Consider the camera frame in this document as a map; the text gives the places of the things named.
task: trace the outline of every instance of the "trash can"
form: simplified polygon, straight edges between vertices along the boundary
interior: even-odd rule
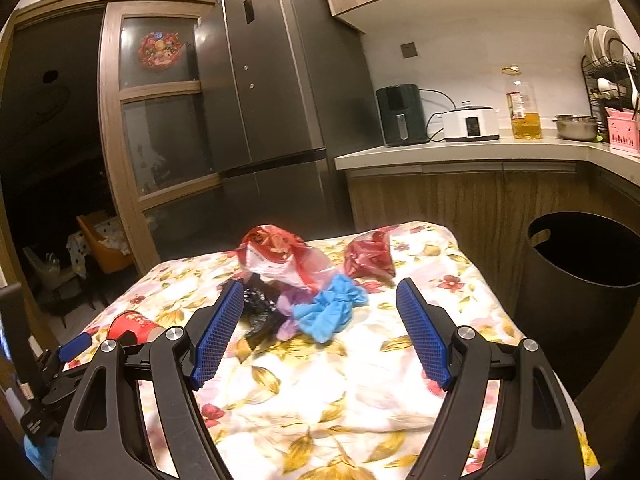
[[[514,321],[542,345],[573,399],[622,336],[638,297],[640,237],[631,229],[582,212],[529,225]]]

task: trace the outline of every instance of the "red plastic bag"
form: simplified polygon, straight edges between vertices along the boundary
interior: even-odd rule
[[[242,238],[238,260],[245,270],[263,279],[279,280],[313,293],[325,288],[338,273],[320,249],[275,225],[260,225]]]
[[[364,233],[355,237],[344,248],[344,273],[347,276],[375,276],[382,280],[390,280],[396,276],[388,231],[382,228]]]

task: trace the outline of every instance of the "black wire rack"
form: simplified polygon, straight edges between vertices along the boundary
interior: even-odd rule
[[[625,62],[614,59],[611,55],[611,45],[614,42],[622,44],[623,56],[625,55],[625,50],[631,54],[632,62],[628,64],[629,69],[636,87],[640,88],[638,79],[638,55],[619,38],[611,38],[609,40],[606,56],[602,56],[593,62],[589,61],[587,56],[583,56],[580,62],[584,87],[589,100],[589,108],[591,115],[598,120],[598,131],[602,137],[602,142],[609,142],[608,114],[605,108],[615,108],[616,110],[622,110],[623,108],[629,110],[634,109],[631,79],[626,70]],[[601,92],[598,88],[599,78],[608,79],[615,85],[615,88],[607,92]]]

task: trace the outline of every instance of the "gray refrigerator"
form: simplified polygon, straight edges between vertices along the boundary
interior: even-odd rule
[[[327,0],[222,0],[196,51],[230,244],[268,223],[353,232],[334,158],[383,143],[360,33]]]

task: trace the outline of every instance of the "plastic bottle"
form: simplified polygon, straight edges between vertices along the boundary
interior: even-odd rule
[[[516,139],[541,139],[540,114],[530,82],[522,77],[516,65],[502,69],[506,79],[507,103],[511,117],[511,129]]]

